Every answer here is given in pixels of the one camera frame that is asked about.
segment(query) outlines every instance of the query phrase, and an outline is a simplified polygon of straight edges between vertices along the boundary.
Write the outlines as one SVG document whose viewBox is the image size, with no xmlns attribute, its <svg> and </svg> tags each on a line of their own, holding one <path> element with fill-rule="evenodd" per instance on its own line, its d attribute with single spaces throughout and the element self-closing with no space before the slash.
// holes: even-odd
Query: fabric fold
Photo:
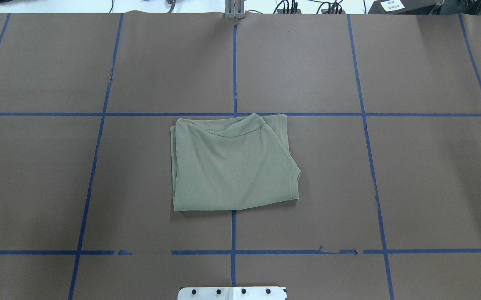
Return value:
<svg viewBox="0 0 481 300">
<path fill-rule="evenodd" d="M 179 118 L 172 138 L 175 211 L 239 210 L 299 198 L 287 116 Z"/>
</svg>

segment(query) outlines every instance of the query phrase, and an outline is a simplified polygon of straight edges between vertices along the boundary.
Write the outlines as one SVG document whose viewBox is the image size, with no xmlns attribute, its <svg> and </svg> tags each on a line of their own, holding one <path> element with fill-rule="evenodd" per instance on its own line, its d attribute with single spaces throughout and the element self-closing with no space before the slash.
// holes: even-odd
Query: cable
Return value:
<svg viewBox="0 0 481 300">
<path fill-rule="evenodd" d="M 276 5 L 276 9 L 274 10 L 273 13 L 276 13 L 277 12 L 277 8 L 283 3 L 283 10 L 285 10 L 285 2 L 287 2 L 287 6 L 288 6 L 288 0 L 281 0 L 277 5 Z"/>
<path fill-rule="evenodd" d="M 330 8 L 331 8 L 331 3 L 327 2 L 327 1 L 326 1 L 326 2 L 322 2 L 322 4 L 321 4 L 321 5 L 318 7 L 318 9 L 316 10 L 316 13 L 317 13 L 317 14 L 318 14 L 318 12 L 320 11 L 320 8 L 322 8 L 322 6 L 323 6 L 324 4 L 328 4 L 328 11 L 330 10 Z"/>
<path fill-rule="evenodd" d="M 175 8 L 175 2 L 176 2 L 176 0 L 166 0 L 166 2 L 167 2 L 168 4 L 170 4 L 170 10 L 169 10 L 167 13 L 171 13 L 171 12 L 174 10 L 174 8 Z"/>
<path fill-rule="evenodd" d="M 342 13 L 342 6 L 340 5 L 342 1 L 344 0 L 340 0 L 339 2 L 335 1 L 334 4 L 331 6 L 331 11 L 326 11 L 326 13 L 333 14 L 334 12 L 335 15 L 339 15 L 340 13 Z"/>
</svg>

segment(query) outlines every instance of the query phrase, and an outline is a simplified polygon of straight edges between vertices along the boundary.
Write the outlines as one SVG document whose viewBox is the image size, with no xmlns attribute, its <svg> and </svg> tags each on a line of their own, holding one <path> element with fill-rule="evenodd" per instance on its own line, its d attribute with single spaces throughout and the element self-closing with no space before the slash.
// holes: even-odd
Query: folded shirt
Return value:
<svg viewBox="0 0 481 300">
<path fill-rule="evenodd" d="M 170 127 L 175 211 L 246 209 L 299 199 L 287 116 L 187 120 Z"/>
</svg>

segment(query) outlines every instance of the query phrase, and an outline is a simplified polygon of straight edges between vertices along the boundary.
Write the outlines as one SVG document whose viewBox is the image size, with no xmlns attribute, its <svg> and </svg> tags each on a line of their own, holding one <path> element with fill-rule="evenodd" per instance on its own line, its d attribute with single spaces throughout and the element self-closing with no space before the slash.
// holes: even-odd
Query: white floor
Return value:
<svg viewBox="0 0 481 300">
<path fill-rule="evenodd" d="M 121 13 L 132 10 L 143 12 L 167 12 L 170 5 L 166 0 L 114 0 L 113 12 Z M 278 0 L 246 0 L 246 10 L 258 10 L 263 13 L 273 12 Z M 367 11 L 374 0 L 365 0 Z M 302 13 L 316 13 L 319 3 L 298 0 Z M 362 0 L 344 0 L 342 7 L 349 14 L 364 13 Z M 107 13 L 111 0 L 14 0 L 0 4 L 1 13 Z M 225 10 L 225 0 L 178 0 L 175 13 L 200 13 Z"/>
</svg>

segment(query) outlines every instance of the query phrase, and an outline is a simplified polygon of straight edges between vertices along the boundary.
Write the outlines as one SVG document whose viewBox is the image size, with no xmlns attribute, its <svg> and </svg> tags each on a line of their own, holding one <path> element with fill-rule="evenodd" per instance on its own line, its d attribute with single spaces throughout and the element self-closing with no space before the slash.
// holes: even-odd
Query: white metal plate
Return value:
<svg viewBox="0 0 481 300">
<path fill-rule="evenodd" d="M 286 300 L 286 291 L 286 287 L 192 287 L 182 288 L 178 300 Z"/>
</svg>

